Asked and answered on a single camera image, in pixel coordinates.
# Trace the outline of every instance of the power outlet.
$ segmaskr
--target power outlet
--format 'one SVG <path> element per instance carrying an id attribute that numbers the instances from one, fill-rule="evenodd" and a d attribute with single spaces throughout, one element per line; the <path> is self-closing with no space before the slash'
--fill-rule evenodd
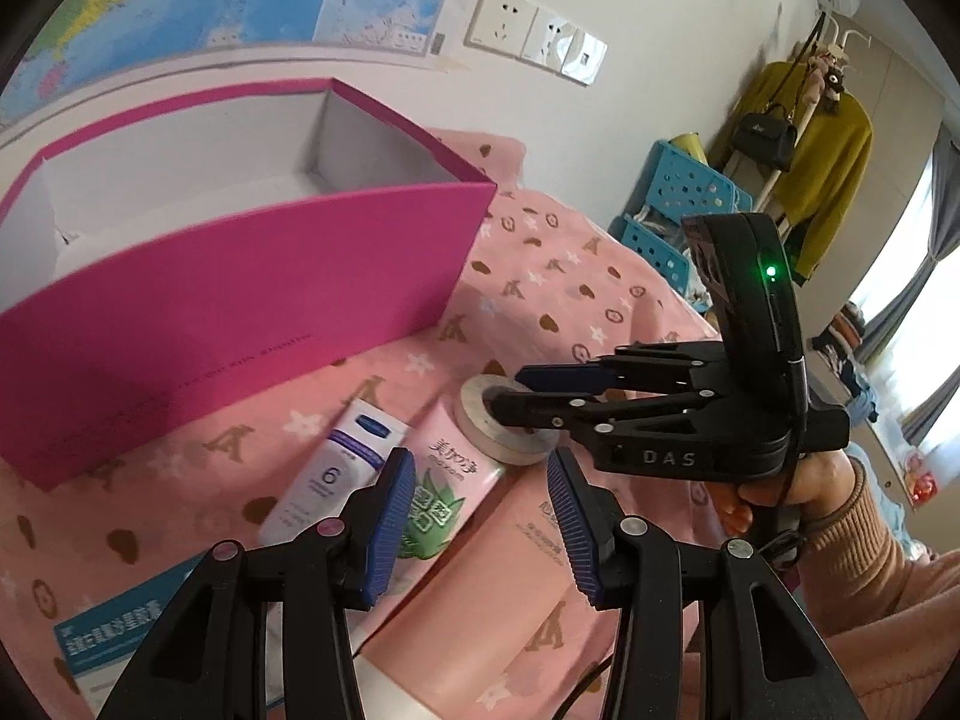
<path id="1" fill-rule="evenodd" d="M 576 26 L 563 16 L 540 8 L 520 58 L 559 73 L 576 31 Z"/>
<path id="2" fill-rule="evenodd" d="M 525 0 L 480 0 L 467 32 L 467 45 L 520 56 L 536 7 Z"/>

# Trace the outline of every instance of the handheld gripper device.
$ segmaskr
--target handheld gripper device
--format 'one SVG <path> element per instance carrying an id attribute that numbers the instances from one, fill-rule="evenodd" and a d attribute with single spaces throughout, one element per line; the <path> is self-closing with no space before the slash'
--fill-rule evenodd
<path id="1" fill-rule="evenodd" d="M 221 541 L 137 648 L 99 720 L 264 720 L 267 604 L 283 602 L 290 720 L 362 720 L 344 609 L 386 589 L 416 476 L 392 450 L 376 484 L 294 541 L 246 551 Z"/>
<path id="2" fill-rule="evenodd" d="M 683 607 L 694 602 L 702 720 L 866 720 L 827 645 L 747 541 L 676 543 L 589 485 L 569 449 L 547 462 L 577 587 L 597 610 L 620 610 L 601 720 L 678 717 Z"/>
<path id="3" fill-rule="evenodd" d="M 795 469 L 808 452 L 842 449 L 850 420 L 808 392 L 803 337 L 784 248 L 765 214 L 683 220 L 713 297 L 722 341 L 635 343 L 579 365 L 527 365 L 531 392 L 493 397 L 511 427 L 563 428 L 611 473 L 736 485 Z M 656 394 L 601 400 L 607 389 Z M 791 480 L 786 480 L 784 491 Z M 771 560 L 803 543 L 792 507 L 754 507 L 748 541 Z"/>

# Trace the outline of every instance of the pink bedsheet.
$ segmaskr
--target pink bedsheet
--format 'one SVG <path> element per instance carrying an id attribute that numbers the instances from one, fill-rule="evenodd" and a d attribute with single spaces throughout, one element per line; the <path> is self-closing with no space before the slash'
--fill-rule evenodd
<path id="1" fill-rule="evenodd" d="M 258 524 L 353 396 L 415 423 L 440 391 L 482 371 L 509 375 L 528 362 L 584 361 L 630 341 L 712 336 L 640 257 L 583 215 L 517 189 L 520 143 L 438 134 L 501 185 L 438 326 L 261 392 L 52 493 L 0 461 L 0 637 L 55 720 L 90 713 L 53 625 L 218 539 L 256 545 Z M 702 485 L 590 475 L 626 511 L 675 538 L 720 541 Z M 689 637 L 695 617 L 686 622 Z M 470 718 L 549 716 L 606 656 L 615 630 L 616 615 L 594 613 L 571 582 Z M 597 717 L 600 688 L 570 717 Z"/>

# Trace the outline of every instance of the gray curtain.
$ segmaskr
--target gray curtain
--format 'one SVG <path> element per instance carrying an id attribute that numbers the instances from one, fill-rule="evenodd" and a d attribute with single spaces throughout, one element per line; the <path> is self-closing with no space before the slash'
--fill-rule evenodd
<path id="1" fill-rule="evenodd" d="M 933 146 L 933 219 L 930 223 L 928 254 L 904 290 L 867 323 L 856 359 L 863 364 L 875 360 L 904 322 L 907 312 L 930 279 L 937 263 L 960 245 L 960 152 L 945 127 L 940 127 Z"/>
<path id="2" fill-rule="evenodd" d="M 937 391 L 913 410 L 904 420 L 904 438 L 913 446 L 918 446 L 930 432 L 930 428 L 944 413 L 947 403 L 960 389 L 960 367 L 954 370 L 949 379 L 938 386 Z"/>

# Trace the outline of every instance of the white tape roll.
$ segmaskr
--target white tape roll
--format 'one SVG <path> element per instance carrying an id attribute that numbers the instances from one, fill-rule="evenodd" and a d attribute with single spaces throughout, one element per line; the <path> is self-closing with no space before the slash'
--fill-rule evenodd
<path id="1" fill-rule="evenodd" d="M 487 411 L 484 397 L 498 389 L 529 392 L 529 389 L 505 376 L 483 374 L 467 379 L 460 387 L 454 405 L 454 418 L 464 437 L 485 455 L 509 466 L 531 466 L 543 460 L 557 447 L 560 434 L 556 430 L 508 428 Z"/>

